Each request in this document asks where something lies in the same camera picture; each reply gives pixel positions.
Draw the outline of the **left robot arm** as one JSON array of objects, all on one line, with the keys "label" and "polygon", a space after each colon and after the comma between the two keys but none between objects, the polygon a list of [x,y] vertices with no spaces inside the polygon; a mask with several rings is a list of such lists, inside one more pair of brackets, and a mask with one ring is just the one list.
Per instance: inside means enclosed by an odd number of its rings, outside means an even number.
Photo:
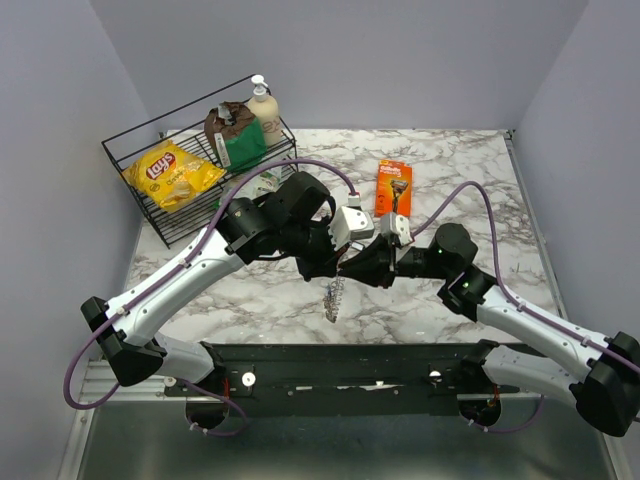
[{"label": "left robot arm", "polygon": [[87,300],[82,314],[118,385],[162,375],[214,393],[222,372],[209,349],[163,335],[161,327],[214,283],[276,252],[295,258],[305,279],[333,276],[337,215],[327,187],[307,172],[256,198],[233,189],[211,223],[158,271],[109,300]]}]

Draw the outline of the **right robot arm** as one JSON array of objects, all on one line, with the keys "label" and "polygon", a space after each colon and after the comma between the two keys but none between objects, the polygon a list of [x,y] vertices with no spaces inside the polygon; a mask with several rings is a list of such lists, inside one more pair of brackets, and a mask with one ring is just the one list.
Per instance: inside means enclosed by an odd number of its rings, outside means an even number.
[{"label": "right robot arm", "polygon": [[561,400],[592,427],[622,437],[639,414],[639,342],[577,326],[527,302],[474,265],[477,246],[460,224],[440,226],[426,248],[376,239],[339,267],[342,276],[388,288],[398,277],[437,279],[437,295],[453,313],[508,333],[534,349],[528,355],[491,346],[464,362],[460,379],[480,392],[513,386]]}]

